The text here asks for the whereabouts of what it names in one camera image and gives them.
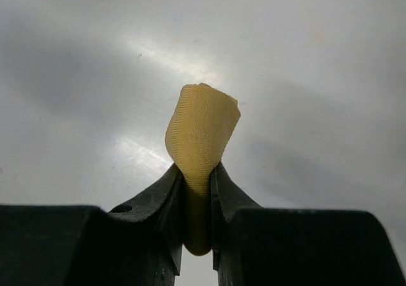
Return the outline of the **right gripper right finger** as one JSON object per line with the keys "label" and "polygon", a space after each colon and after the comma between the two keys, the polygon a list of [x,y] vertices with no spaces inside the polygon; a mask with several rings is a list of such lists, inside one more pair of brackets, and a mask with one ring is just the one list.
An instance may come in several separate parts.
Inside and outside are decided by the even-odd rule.
{"label": "right gripper right finger", "polygon": [[218,273],[218,284],[244,285],[238,228],[232,226],[232,219],[241,209],[262,207],[232,181],[222,163],[210,173],[209,183],[213,269]]}

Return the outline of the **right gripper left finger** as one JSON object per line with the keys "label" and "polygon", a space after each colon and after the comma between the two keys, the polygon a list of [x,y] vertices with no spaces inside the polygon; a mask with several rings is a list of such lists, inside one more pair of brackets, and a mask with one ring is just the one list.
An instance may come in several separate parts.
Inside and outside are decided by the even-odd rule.
{"label": "right gripper left finger", "polygon": [[120,224],[116,260],[123,285],[174,285],[180,274],[183,176],[171,165],[155,183],[115,206]]}

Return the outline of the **mustard yellow sock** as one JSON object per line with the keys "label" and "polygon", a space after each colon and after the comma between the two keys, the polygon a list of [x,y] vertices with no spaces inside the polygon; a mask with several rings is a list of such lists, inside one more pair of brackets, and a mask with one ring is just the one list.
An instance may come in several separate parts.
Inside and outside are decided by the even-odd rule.
{"label": "mustard yellow sock", "polygon": [[183,244],[195,256],[212,249],[209,177],[240,116],[232,96],[205,83],[187,84],[166,130],[166,150],[185,182]]}

